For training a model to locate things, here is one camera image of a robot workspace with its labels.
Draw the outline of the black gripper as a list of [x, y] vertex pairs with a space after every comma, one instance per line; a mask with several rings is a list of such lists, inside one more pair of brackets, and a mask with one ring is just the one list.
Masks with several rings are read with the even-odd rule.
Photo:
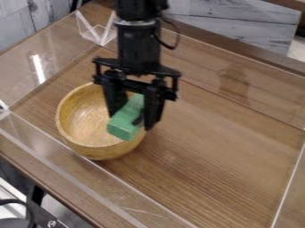
[[145, 129], [159, 122], [165, 101], [177, 100], [181, 73], [161, 64], [161, 46], [176, 49], [161, 39], [158, 20], [115, 23], [118, 55], [115, 59], [95, 57], [94, 83], [103, 86], [103, 95], [113, 116], [127, 103], [126, 91], [145, 95]]

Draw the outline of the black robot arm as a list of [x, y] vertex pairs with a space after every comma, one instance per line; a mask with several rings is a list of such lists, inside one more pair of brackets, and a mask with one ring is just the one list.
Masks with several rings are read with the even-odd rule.
[[161, 49], [177, 48], [161, 38], [167, 9], [169, 0], [114, 0], [118, 55], [93, 59], [93, 80], [103, 87], [109, 114], [125, 107], [130, 92], [142, 94], [145, 105], [133, 123], [142, 123], [145, 129], [159, 122], [165, 102], [178, 98], [181, 73], [161, 64]]

